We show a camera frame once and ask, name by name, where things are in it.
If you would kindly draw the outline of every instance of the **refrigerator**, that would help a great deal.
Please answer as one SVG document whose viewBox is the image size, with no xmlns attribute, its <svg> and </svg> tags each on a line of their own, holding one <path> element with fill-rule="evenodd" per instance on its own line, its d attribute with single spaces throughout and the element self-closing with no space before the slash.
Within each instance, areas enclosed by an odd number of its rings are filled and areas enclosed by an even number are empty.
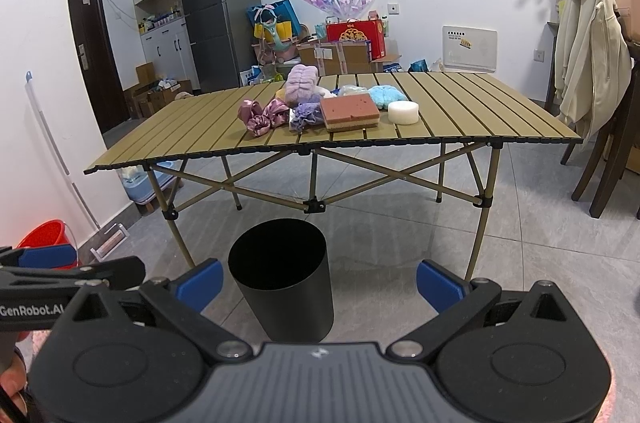
<svg viewBox="0 0 640 423">
<path fill-rule="evenodd" d="M 260 0 L 182 0 L 203 92 L 241 86 L 240 72 L 257 64 L 246 9 L 259 4 Z"/>
</svg>

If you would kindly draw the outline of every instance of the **hoodie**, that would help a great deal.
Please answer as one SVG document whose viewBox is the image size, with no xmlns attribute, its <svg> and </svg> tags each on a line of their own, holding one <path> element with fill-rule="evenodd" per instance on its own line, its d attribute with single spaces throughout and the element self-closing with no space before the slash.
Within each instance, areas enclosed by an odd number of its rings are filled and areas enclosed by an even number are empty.
<svg viewBox="0 0 640 423">
<path fill-rule="evenodd" d="M 556 47 L 559 119 L 588 140 L 613 116 L 631 80 L 615 0 L 567 0 Z"/>
</svg>

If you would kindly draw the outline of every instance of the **screw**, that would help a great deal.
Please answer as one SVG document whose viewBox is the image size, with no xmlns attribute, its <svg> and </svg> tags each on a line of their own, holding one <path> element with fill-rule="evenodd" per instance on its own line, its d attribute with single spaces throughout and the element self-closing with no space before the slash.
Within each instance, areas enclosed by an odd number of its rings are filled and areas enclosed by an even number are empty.
<svg viewBox="0 0 640 423">
<path fill-rule="evenodd" d="M 249 346 L 239 340 L 226 340 L 220 343 L 216 352 L 224 358 L 242 358 L 249 352 Z"/>
<path fill-rule="evenodd" d="M 415 358 L 422 352 L 422 346 L 414 340 L 400 340 L 391 345 L 391 352 L 400 358 Z"/>
</svg>

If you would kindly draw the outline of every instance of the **dark brown door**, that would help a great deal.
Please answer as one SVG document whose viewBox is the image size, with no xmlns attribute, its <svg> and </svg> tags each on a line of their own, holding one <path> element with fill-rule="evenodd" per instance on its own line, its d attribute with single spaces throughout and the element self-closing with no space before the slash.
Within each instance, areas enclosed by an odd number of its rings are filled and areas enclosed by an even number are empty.
<svg viewBox="0 0 640 423">
<path fill-rule="evenodd" d="M 68 0 L 76 54 L 100 132 L 129 119 L 104 20 L 102 0 Z"/>
</svg>

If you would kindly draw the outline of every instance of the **red bucket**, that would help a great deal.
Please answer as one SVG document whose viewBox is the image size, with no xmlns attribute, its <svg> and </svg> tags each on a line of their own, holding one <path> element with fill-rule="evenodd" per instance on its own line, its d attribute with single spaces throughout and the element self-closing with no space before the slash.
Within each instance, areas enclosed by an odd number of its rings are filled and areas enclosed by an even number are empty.
<svg viewBox="0 0 640 423">
<path fill-rule="evenodd" d="M 46 247 L 55 246 L 57 244 L 71 244 L 65 233 L 65 223 L 60 219 L 53 219 L 39 225 L 33 229 L 24 239 L 18 244 L 18 248 L 24 247 Z M 67 266 L 62 266 L 57 269 L 71 269 L 78 265 L 78 260 Z"/>
</svg>

